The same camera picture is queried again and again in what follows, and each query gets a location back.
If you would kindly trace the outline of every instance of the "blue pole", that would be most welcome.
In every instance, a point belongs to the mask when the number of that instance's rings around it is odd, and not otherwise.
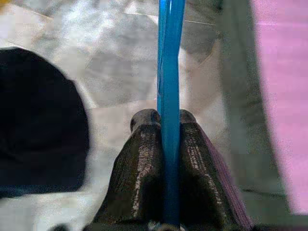
[[[157,109],[161,116],[165,161],[164,223],[180,225],[179,147],[180,40],[185,0],[160,0],[158,23]]]

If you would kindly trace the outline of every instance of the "white floor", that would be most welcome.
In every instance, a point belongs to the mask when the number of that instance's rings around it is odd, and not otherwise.
[[[2,231],[47,231],[59,223],[67,223],[72,231],[82,230],[105,196],[113,161],[130,134],[131,117],[143,108],[156,108],[156,1],[147,5],[137,0],[41,2],[16,0],[26,8],[8,4],[1,10],[0,47],[35,51],[76,81],[90,121],[88,179],[79,192],[2,201]],[[186,7],[180,50],[181,107],[196,116],[228,158],[219,41],[215,42],[213,20],[202,15]]]

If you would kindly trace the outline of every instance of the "pink fabric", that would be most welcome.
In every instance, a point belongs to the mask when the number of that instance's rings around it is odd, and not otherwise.
[[[293,212],[308,214],[308,1],[253,0],[262,91]]]

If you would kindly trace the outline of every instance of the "black fabric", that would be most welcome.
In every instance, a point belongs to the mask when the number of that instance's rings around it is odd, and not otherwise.
[[[30,51],[0,50],[0,107],[0,194],[77,190],[89,128],[74,83]]]

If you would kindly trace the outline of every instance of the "gray marble tile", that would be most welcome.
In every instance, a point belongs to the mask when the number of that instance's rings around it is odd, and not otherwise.
[[[158,0],[131,0],[125,12],[158,16],[158,2]],[[185,20],[215,24],[215,16],[215,12],[207,7],[205,1],[200,4],[191,4],[186,1]]]
[[[114,27],[102,32],[82,80],[100,107],[155,97],[151,89],[156,81],[157,25],[145,15],[119,16]],[[198,64],[214,41],[213,26],[184,23],[181,47]]]
[[[28,48],[50,21],[43,15],[6,4],[0,13],[0,38]]]
[[[100,9],[103,11],[122,12],[128,5],[128,0],[12,0],[12,3],[28,8],[34,12],[48,17],[56,17],[67,12],[74,11],[76,6],[81,6],[86,13],[89,9]]]
[[[181,47],[201,64],[211,53],[215,38],[214,26],[184,22]]]

